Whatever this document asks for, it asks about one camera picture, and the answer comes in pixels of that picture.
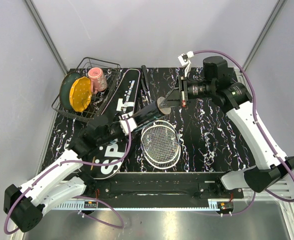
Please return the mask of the black shuttlecock tube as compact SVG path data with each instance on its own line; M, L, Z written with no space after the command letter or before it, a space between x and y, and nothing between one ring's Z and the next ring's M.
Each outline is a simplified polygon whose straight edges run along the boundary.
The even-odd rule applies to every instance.
M132 115L136 124L136 128L133 130L134 132L142 130L146 126L171 113L172 109L170 107L160 107L164 99L165 98L161 96L156 101L143 107Z

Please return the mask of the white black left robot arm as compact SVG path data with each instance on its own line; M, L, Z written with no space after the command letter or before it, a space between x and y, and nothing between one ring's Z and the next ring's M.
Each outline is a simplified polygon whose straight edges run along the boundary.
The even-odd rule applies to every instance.
M68 148L44 171L21 186L11 184L4 192L3 210L6 213L4 233L12 235L8 223L13 221L23 233L33 229L54 207L77 197L90 198L95 193L94 182L113 177L130 152L133 134L147 120L146 114L124 114L109 123L104 116L92 119L73 136ZM112 160L96 159L100 147L114 141L127 140L124 152L113 151Z

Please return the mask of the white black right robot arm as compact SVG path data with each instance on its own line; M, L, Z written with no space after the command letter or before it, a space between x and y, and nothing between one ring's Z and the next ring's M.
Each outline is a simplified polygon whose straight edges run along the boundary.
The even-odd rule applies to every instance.
M176 86L160 107L184 108L192 99L210 98L237 127L255 162L253 167L224 174L214 185L215 195L223 199L238 188L260 193L290 174L294 170L294 156L287 156L271 137L247 87L233 81L228 62L221 56L207 57L203 60L201 80L189 81L190 57L190 53L178 57L185 67L184 76L177 78Z

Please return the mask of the clear plastic tube lid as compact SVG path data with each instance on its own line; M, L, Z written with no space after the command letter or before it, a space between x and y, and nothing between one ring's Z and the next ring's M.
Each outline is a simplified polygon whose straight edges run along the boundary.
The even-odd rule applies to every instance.
M157 104L157 107L159 109L159 112L162 114L162 115L169 115L171 113L171 108L170 107L165 107L163 106L163 101L165 100L165 97L163 96L160 96L157 101L156 101L156 104Z

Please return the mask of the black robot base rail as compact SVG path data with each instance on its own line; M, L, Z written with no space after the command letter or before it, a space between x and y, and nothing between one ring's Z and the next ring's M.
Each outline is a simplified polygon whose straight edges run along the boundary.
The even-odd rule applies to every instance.
M86 197L98 197L113 208L201 208L208 200L244 197L238 187L226 190L221 172L120 172L108 179L94 180L82 173Z

